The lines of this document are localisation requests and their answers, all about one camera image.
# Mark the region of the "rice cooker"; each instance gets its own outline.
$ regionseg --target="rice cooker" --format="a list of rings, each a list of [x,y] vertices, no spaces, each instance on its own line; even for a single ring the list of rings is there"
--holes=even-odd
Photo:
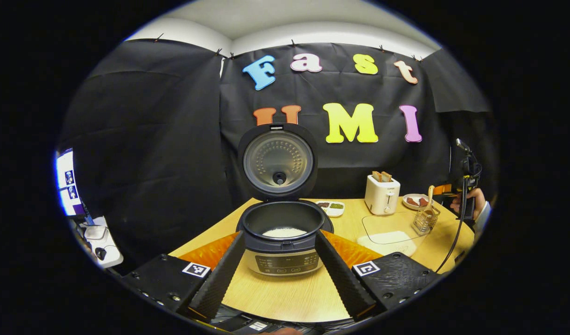
[[[294,276],[320,269],[316,233],[334,233],[317,204],[300,200],[316,182],[313,137],[294,123],[259,125],[246,132],[238,147],[238,165],[251,195],[260,203],[241,215],[236,231],[246,242],[243,261],[268,276]]]

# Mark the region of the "mouse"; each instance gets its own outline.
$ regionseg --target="mouse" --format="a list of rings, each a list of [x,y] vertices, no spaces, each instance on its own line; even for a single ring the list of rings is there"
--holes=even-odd
[[[100,259],[101,261],[103,259],[105,259],[106,254],[107,254],[107,252],[105,251],[104,248],[96,248],[95,249],[95,255],[97,255],[98,259]]]

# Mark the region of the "qr-like marker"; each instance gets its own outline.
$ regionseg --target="qr-like marker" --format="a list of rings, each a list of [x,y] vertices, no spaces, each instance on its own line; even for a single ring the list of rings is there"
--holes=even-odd
[[[204,278],[204,276],[206,276],[206,274],[209,271],[210,271],[209,267],[205,267],[204,265],[196,263],[190,263],[187,265],[187,267],[185,267],[185,269],[182,270],[182,272],[185,272],[190,275],[199,276],[200,278]]]
[[[380,271],[380,268],[377,267],[373,261],[367,261],[366,263],[353,265],[353,269],[355,269],[355,272],[357,272],[357,274],[360,276],[365,276]]]

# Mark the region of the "plate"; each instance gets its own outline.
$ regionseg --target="plate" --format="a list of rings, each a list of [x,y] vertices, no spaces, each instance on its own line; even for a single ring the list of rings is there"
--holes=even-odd
[[[429,198],[427,195],[425,194],[416,194],[416,193],[411,193],[411,194],[407,194],[406,196],[402,197],[402,204],[404,204],[406,207],[414,209],[414,210],[420,210],[425,208],[425,206],[423,207],[419,207],[419,206],[415,206],[413,204],[410,204],[407,202],[407,199],[411,198],[413,199],[413,201],[415,201],[416,203],[419,203],[419,198],[424,198],[425,201],[429,201]]]
[[[322,208],[324,212],[326,212],[326,215],[330,216],[331,218],[336,218],[338,216],[341,216],[342,213],[345,211],[345,204],[340,201],[321,200],[321,201],[316,201],[316,204],[320,208]],[[321,206],[321,204],[328,204],[328,207],[323,207]],[[332,204],[339,205],[339,207],[342,206],[342,208],[332,208],[331,207]]]

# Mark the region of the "monitor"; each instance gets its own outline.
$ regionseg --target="monitor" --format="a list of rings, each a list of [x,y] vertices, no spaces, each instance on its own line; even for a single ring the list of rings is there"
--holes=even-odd
[[[57,171],[57,189],[61,207],[70,218],[85,218],[87,215],[78,187],[76,186],[76,174],[74,173],[74,151],[72,148],[63,151],[55,160]]]

